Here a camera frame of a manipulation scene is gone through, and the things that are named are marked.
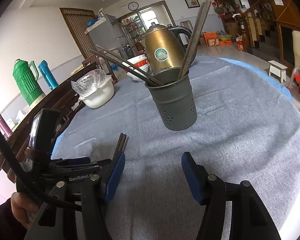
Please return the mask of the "person left hand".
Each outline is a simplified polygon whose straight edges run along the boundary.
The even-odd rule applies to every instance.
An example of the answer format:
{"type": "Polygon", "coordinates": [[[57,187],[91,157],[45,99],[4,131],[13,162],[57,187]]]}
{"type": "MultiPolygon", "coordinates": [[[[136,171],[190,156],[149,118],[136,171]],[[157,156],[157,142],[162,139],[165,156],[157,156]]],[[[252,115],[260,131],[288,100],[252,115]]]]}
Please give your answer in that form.
{"type": "Polygon", "coordinates": [[[39,206],[27,194],[14,192],[11,195],[11,209],[15,219],[28,229],[31,225],[28,213],[37,213],[39,206]]]}

